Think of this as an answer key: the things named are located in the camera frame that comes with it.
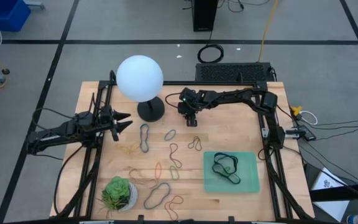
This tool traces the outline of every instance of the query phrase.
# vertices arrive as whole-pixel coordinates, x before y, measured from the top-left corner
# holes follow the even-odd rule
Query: white paper
[[[327,174],[335,177],[336,180],[340,181],[341,183],[345,184],[343,181],[341,181],[339,178],[337,178],[334,174],[332,174],[330,171],[327,170],[327,168],[324,167],[324,172]],[[328,175],[326,175],[323,172],[320,172],[320,175],[317,177],[316,182],[314,183],[312,190],[319,190],[319,189],[326,189],[331,187],[342,187],[341,184],[336,182],[334,179],[330,178]],[[338,222],[342,220],[343,215],[345,214],[347,205],[349,204],[349,201],[336,201],[336,202],[314,202],[315,205],[317,205],[319,208],[324,210],[328,215],[335,218]]]

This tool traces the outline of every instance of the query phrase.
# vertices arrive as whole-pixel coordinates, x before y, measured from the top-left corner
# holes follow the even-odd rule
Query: wooden tabletop
[[[97,92],[97,87],[98,82],[84,82],[82,84],[76,107],[77,113],[88,109],[91,94]],[[181,92],[183,88],[184,86],[164,86],[158,96],[163,100],[168,94]],[[194,90],[231,91],[243,89],[244,86],[190,86],[189,88]],[[268,90],[278,96],[278,105],[289,113],[283,83],[268,83]],[[178,95],[172,96],[168,100],[173,104],[179,102]],[[180,205],[172,205],[180,220],[192,218],[200,221],[219,221],[227,220],[228,216],[234,216],[236,221],[274,220],[266,164],[258,158],[257,169],[260,192],[211,194],[204,191],[203,153],[205,151],[249,151],[257,154],[262,149],[257,113],[253,112],[249,106],[230,104],[220,105],[213,110],[203,110],[197,114],[198,127],[190,128],[186,126],[184,117],[178,114],[177,109],[164,102],[164,116],[154,123],[148,123],[150,126],[150,151],[143,153],[139,148],[134,149],[139,144],[139,128],[144,124],[137,114],[137,103],[124,97],[116,86],[113,87],[110,103],[116,111],[130,113],[132,116],[126,120],[132,120],[133,123],[122,132],[118,142],[112,140],[109,131],[105,133],[92,219],[136,220],[138,215],[144,215],[145,220],[169,220],[170,217],[164,209],[164,204],[171,200],[174,195],[180,195],[184,198],[184,202]],[[292,127],[289,117],[280,111],[277,113],[280,125],[284,129]],[[171,129],[175,129],[177,134],[171,141],[166,142],[164,141],[164,136]],[[194,136],[198,136],[201,139],[202,151],[188,148],[188,144],[192,142]],[[174,158],[183,163],[183,166],[178,169],[179,180],[172,180],[169,171],[169,167],[173,165],[169,158],[169,145],[172,142],[178,144],[178,150],[175,152]],[[298,150],[296,140],[286,139],[284,145]],[[79,144],[67,145],[65,159],[78,147]],[[300,156],[286,149],[281,150],[281,155],[289,191],[306,213],[313,217],[313,208]],[[74,156],[63,170],[58,188],[57,204],[59,210],[62,210],[78,188],[84,156],[85,149]],[[130,179],[129,171],[133,168],[139,169],[143,176],[153,178],[157,162],[162,165],[162,175],[159,182],[169,183],[171,192],[165,198],[163,204],[155,209],[146,210],[143,202],[149,196],[151,189],[137,184],[134,179]],[[136,205],[126,212],[108,213],[103,208],[103,203],[98,199],[101,198],[101,192],[106,184],[116,175],[127,178],[135,184],[139,198]],[[282,194],[278,188],[277,192],[280,213],[285,217]],[[166,193],[166,186],[161,187],[161,189],[154,192],[148,203],[150,205],[158,203],[157,201]],[[84,194],[82,215],[85,214],[87,201],[88,192]]]

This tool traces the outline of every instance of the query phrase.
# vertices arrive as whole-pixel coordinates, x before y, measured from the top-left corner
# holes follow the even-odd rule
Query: white ball
[[[145,102],[156,97],[163,85],[160,66],[143,55],[125,59],[118,67],[116,76],[121,93],[136,102]]]

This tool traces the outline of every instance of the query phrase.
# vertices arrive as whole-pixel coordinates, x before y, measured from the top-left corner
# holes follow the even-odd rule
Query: teal tray
[[[241,179],[240,184],[233,184],[212,171],[214,155],[217,152],[238,158],[236,174]],[[259,192],[260,190],[256,156],[253,152],[206,151],[204,152],[203,163],[204,189],[207,192]],[[221,160],[220,163],[224,167],[233,167],[233,161],[229,158]]]

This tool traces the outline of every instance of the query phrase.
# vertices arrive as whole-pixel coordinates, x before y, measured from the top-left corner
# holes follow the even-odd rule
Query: white sphere lamp
[[[120,92],[139,102],[140,118],[153,122],[162,117],[164,103],[157,95],[162,89],[163,75],[157,62],[143,55],[131,56],[120,64],[116,78]]]

